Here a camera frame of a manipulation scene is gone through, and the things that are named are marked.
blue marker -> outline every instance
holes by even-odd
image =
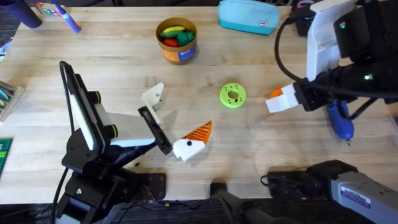
[[[341,139],[345,139],[348,145],[351,145],[351,139],[354,137],[354,124],[352,121],[348,119],[344,119],[341,117],[338,112],[336,100],[329,104],[328,112],[331,120],[331,125],[333,126],[333,130],[337,134],[337,136]],[[346,112],[346,115],[349,116],[347,104],[342,101],[341,107]]]
[[[80,26],[72,19],[72,17],[57,2],[54,1],[53,4],[73,31],[75,31],[75,33],[80,32]]]

wooden table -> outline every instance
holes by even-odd
[[[290,8],[279,9],[282,20]],[[215,7],[71,11],[82,26],[80,34],[58,17],[46,17],[34,30],[21,25],[0,64],[1,80],[26,88],[0,128],[0,136],[14,136],[0,178],[0,204],[53,199],[70,135],[61,60],[82,75],[89,90],[101,92],[109,112],[138,115],[141,94],[163,82],[167,95],[157,114],[176,138],[213,120],[206,149],[187,163],[155,148],[128,165],[138,172],[165,171],[166,199],[207,198],[213,179],[226,181],[238,197],[269,197],[260,176],[270,167],[304,168],[330,159],[348,162],[398,190],[397,105],[378,101],[359,117],[351,147],[335,139],[322,109],[268,112],[264,100],[271,91],[292,82],[274,60],[275,32],[263,36],[223,29]],[[198,29],[199,54],[188,65],[168,63],[155,39],[157,24],[173,16],[192,20]],[[287,27],[280,47],[286,66],[303,76],[306,39]],[[229,82],[246,89],[248,98],[238,109],[220,102],[220,88]],[[363,102],[349,107],[354,110]]]

green ring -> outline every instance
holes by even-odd
[[[232,99],[229,97],[229,92],[237,94],[237,98]],[[246,101],[246,91],[237,83],[229,83],[222,87],[220,91],[220,100],[228,108],[238,108]]]

red fruit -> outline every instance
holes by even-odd
[[[178,47],[178,42],[175,39],[164,39],[163,44],[169,47]]]

green led light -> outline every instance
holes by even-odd
[[[344,29],[346,27],[346,22],[340,23],[340,28]]]

